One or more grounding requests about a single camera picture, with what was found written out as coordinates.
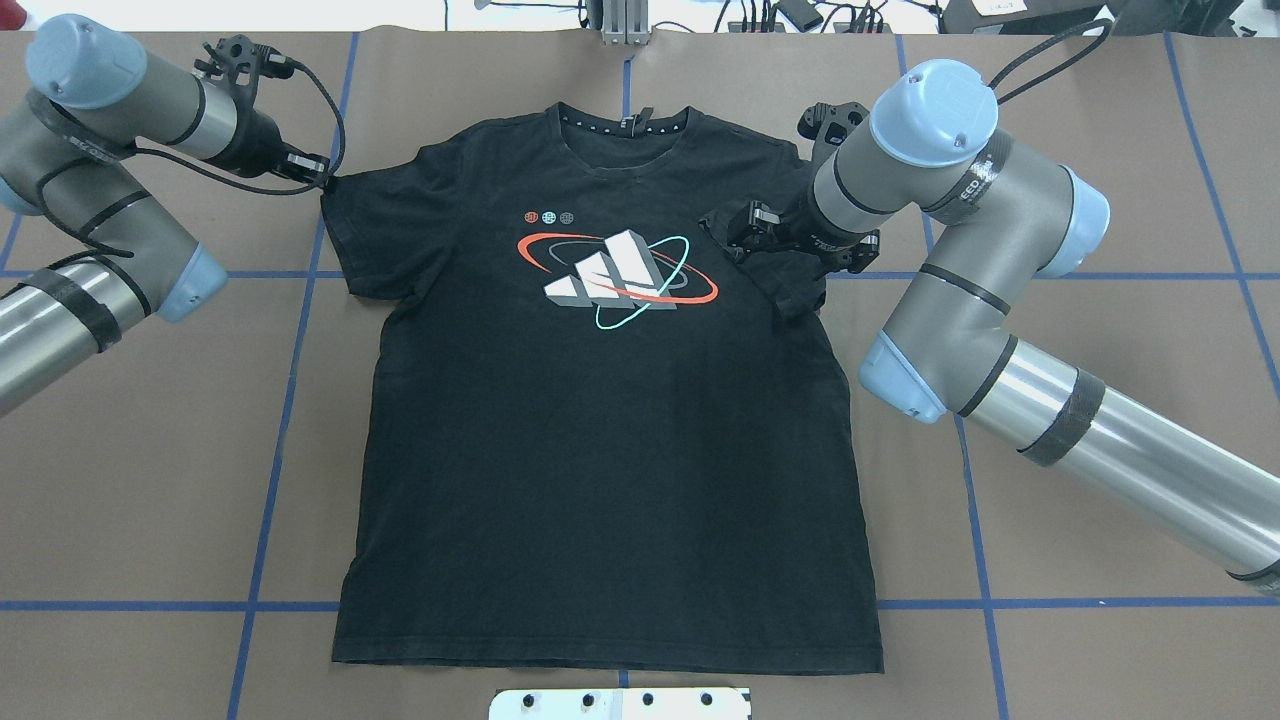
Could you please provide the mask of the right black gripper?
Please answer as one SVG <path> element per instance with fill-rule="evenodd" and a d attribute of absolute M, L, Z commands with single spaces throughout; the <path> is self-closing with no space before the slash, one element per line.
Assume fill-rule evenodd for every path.
<path fill-rule="evenodd" d="M 881 256 L 881 232 L 840 228 L 805 199 L 783 210 L 748 200 L 724 209 L 724 251 L 737 264 L 762 252 L 800 252 L 814 258 L 826 274 L 859 274 Z"/>

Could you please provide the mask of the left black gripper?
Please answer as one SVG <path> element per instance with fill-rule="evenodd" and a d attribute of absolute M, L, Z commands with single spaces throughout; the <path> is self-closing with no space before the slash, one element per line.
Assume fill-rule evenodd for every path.
<path fill-rule="evenodd" d="M 305 152 L 283 140 L 270 115 L 252 108 L 237 108 L 236 132 L 228 143 L 228 170 L 242 178 L 264 174 L 302 184 L 326 181 L 328 158 Z"/>

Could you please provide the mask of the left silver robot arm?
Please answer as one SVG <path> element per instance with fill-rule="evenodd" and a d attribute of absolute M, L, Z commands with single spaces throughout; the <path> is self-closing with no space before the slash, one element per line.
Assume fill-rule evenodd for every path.
<path fill-rule="evenodd" d="M 236 35 L 184 70 L 84 15 L 46 20 L 26 49 L 29 90 L 3 119 L 3 205 L 82 245 L 3 295 L 1 409 L 10 413 L 148 316 L 178 323 L 225 268 L 125 168 L 163 158 L 238 190 L 270 174 L 321 188 L 339 158 L 283 140 L 256 106 L 264 78 L 307 67 Z"/>

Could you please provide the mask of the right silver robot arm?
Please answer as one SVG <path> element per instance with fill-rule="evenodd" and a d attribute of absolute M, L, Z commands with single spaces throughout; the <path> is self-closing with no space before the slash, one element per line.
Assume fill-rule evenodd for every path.
<path fill-rule="evenodd" d="M 964 416 L 1155 524 L 1252 591 L 1277 594 L 1277 478 L 1005 329 L 1036 278 L 1074 272 L 1103 238 L 1106 197 L 998 127 L 993 87 L 923 61 L 886 90 L 801 188 L 755 200 L 726 243 L 799 251 L 859 272 L 910 205 L 943 225 L 860 369 L 860 384 L 925 424 Z"/>

